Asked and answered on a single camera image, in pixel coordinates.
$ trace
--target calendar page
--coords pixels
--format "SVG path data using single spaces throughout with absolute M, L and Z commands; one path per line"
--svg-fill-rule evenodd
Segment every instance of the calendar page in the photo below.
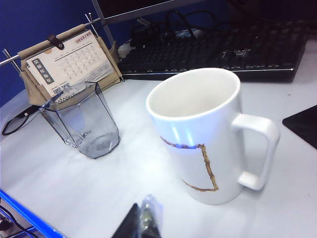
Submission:
M 82 81 L 97 82 L 113 72 L 91 30 L 26 60 L 28 69 L 51 96 Z

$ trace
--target cable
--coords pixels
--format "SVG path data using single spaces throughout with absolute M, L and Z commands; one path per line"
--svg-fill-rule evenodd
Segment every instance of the cable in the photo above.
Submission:
M 25 233 L 32 235 L 34 238 L 39 238 L 36 234 L 34 234 L 33 232 L 28 231 L 27 229 L 25 229 L 23 226 L 21 226 L 16 219 L 14 218 L 14 216 L 7 210 L 5 209 L 3 206 L 0 205 L 0 209 L 2 209 L 6 214 L 9 215 L 9 217 L 13 220 L 13 222 L 15 223 L 15 225 L 22 231 L 24 231 Z
M 169 31 L 169 32 L 172 32 L 172 30 L 171 30 L 171 28 L 170 28 L 170 23 L 169 23 L 169 16 L 170 16 L 170 14 L 173 13 L 173 12 L 176 13 L 176 14 L 182 19 L 182 21 L 184 22 L 184 24 L 187 26 L 187 29 L 188 29 L 189 34 L 190 34 L 192 37 L 196 38 L 195 35 L 194 35 L 194 33 L 193 33 L 193 31 L 192 31 L 192 29 L 191 29 L 191 27 L 190 27 L 190 24 L 189 24 L 188 21 L 186 20 L 186 17 L 185 17 L 182 13 L 180 13 L 179 11 L 177 11 L 177 10 L 175 10 L 175 9 L 170 10 L 170 11 L 168 11 L 168 12 L 166 13 L 166 17 L 165 17 L 166 30 Z
M 29 115 L 27 115 L 27 116 L 25 117 L 24 121 L 23 121 L 23 122 L 21 123 L 21 125 L 19 125 L 16 129 L 14 129 L 13 131 L 10 131 L 10 132 L 6 132 L 7 127 L 10 125 L 10 123 L 11 123 L 12 120 L 13 120 L 13 119 L 11 119 L 10 121 L 8 121 L 8 122 L 5 124 L 5 126 L 4 126 L 4 128 L 3 128 L 3 130 L 2 130 L 2 135 L 10 135 L 10 134 L 15 133 L 16 131 L 18 131 L 18 130 L 25 124 L 25 122 L 27 121 L 28 118 L 29 118 Z
M 188 14 L 185 14 L 184 16 L 186 17 L 186 16 L 190 16 L 190 15 L 193 15 L 196 13 L 208 13 L 215 22 L 219 22 L 219 20 L 216 18 L 216 16 L 211 11 L 207 11 L 207 10 L 192 11 L 192 12 L 189 12 Z

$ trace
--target white desk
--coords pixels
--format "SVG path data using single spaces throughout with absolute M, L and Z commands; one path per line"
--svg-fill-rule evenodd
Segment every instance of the white desk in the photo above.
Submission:
M 157 84 L 128 80 L 106 90 L 121 143 L 96 160 L 63 144 L 36 117 L 1 142 L 1 188 L 70 238 L 111 237 L 149 193 L 164 206 L 163 238 L 317 237 L 317 150 L 282 125 L 317 104 L 317 42 L 308 42 L 292 84 L 242 84 L 243 112 L 272 119 L 281 140 L 265 188 L 246 188 L 223 205 L 191 198 L 170 166 L 145 108 Z M 246 138 L 256 172 L 263 138 Z

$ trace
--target black keyboard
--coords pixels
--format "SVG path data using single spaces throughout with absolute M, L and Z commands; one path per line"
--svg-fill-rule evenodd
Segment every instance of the black keyboard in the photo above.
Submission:
M 151 41 L 118 63 L 125 79 L 164 80 L 203 67 L 225 68 L 241 81 L 292 82 L 308 28 L 300 22 L 254 25 L 169 41 Z

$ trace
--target white mug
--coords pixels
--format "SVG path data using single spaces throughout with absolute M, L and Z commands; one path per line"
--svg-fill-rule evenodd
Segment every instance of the white mug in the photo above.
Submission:
M 231 71 L 201 68 L 172 76 L 148 95 L 146 107 L 189 194 L 206 204 L 238 196 L 267 181 L 279 130 L 269 119 L 241 113 L 240 80 Z M 242 129 L 267 139 L 260 175 L 246 171 Z

